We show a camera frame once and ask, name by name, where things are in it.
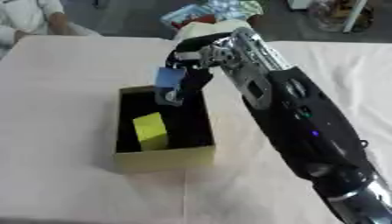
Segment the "sleeve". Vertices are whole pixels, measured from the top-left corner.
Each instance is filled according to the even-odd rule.
[[[38,0],[38,5],[47,18],[49,18],[54,12],[64,13],[64,8],[60,0]]]
[[[0,24],[0,45],[13,46],[15,43],[15,29]]]

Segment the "silver metal part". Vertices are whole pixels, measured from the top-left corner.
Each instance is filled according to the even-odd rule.
[[[366,187],[327,199],[333,210],[348,224],[390,224],[392,194],[378,174]]]
[[[202,48],[199,54],[202,67],[220,66],[255,109],[270,105],[270,83],[266,75],[293,68],[259,34],[245,27]]]

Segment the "yellow cube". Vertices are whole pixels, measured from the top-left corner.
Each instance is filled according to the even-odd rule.
[[[166,128],[159,113],[138,117],[133,123],[142,151],[167,149]]]

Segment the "person's arm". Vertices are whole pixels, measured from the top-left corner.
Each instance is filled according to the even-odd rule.
[[[18,31],[8,25],[0,24],[0,45],[13,46],[26,35],[27,33],[23,31]]]
[[[57,35],[69,35],[67,16],[60,0],[38,0],[50,29]]]

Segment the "person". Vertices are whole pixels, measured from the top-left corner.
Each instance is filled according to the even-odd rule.
[[[99,34],[69,23],[60,0],[0,0],[0,59],[27,35]]]

